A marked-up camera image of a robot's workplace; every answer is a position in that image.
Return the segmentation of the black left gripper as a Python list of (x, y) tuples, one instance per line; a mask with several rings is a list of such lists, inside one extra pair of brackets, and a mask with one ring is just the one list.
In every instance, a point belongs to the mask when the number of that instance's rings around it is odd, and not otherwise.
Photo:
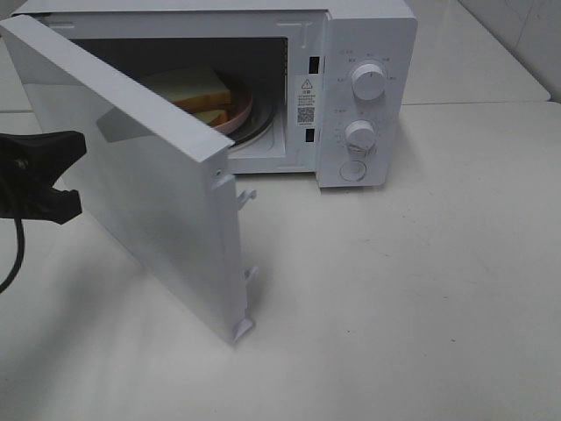
[[(1, 136), (1, 218), (64, 225), (82, 214), (77, 190), (52, 186), (86, 153), (81, 132)], [(26, 173), (42, 184), (25, 193)]]

